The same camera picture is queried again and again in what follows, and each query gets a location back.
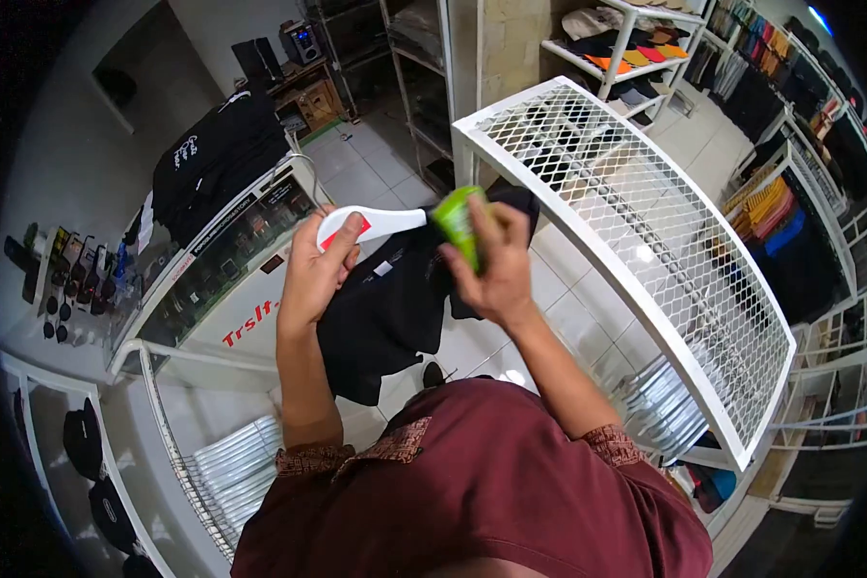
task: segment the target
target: green container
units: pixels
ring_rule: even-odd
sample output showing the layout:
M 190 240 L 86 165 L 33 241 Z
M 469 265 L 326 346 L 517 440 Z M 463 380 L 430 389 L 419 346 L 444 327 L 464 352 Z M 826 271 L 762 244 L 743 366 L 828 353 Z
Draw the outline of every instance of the green container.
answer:
M 473 271 L 479 271 L 479 254 L 476 248 L 473 221 L 469 216 L 469 197 L 475 195 L 487 204 L 486 192 L 478 185 L 460 187 L 448 194 L 431 213 L 436 223 L 446 235 L 447 240 L 465 257 Z

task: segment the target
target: maroon shirt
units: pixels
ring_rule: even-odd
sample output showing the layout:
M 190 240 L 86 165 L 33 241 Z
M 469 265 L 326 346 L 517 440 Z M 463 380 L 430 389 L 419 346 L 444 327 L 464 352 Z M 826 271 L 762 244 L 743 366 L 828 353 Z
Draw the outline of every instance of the maroon shirt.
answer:
M 539 397 L 489 379 L 425 390 L 380 440 L 280 451 L 231 573 L 416 575 L 473 558 L 546 576 L 705 576 L 710 539 L 618 427 L 570 440 Z

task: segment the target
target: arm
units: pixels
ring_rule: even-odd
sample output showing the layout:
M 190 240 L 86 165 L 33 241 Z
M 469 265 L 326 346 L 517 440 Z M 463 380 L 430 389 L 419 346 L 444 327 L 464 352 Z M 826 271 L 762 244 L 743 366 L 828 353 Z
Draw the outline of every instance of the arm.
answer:
M 324 254 L 315 245 L 322 218 L 312 214 L 292 238 L 276 316 L 276 368 L 287 449 L 344 444 L 344 426 L 324 374 L 317 324 L 357 261 L 359 248 L 354 242 L 362 216 L 350 214 Z
M 475 198 L 470 205 L 485 273 L 475 276 L 451 245 L 440 248 L 463 301 L 508 333 L 546 408 L 568 437 L 578 439 L 603 425 L 621 425 L 604 393 L 581 372 L 533 302 L 527 216 L 501 202 L 491 203 L 488 211 Z

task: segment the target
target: speaker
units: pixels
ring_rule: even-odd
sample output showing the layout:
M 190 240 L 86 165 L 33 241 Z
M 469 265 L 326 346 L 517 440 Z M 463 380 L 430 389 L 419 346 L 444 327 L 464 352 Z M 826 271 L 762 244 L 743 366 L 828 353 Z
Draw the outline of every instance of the speaker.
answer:
M 248 80 L 261 80 L 267 88 L 283 81 L 283 70 L 268 39 L 257 38 L 233 44 L 231 51 Z
M 292 25 L 279 31 L 279 41 L 289 60 L 304 66 L 321 57 L 321 48 L 315 40 L 311 24 Z

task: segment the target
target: black shoe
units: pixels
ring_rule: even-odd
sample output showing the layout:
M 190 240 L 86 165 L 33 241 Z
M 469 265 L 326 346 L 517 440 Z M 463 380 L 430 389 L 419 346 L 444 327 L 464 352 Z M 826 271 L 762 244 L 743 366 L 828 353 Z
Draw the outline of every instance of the black shoe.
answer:
M 424 385 L 424 389 L 442 386 L 447 382 L 443 377 L 443 370 L 440 369 L 437 362 L 430 362 L 424 367 L 424 374 L 420 381 Z

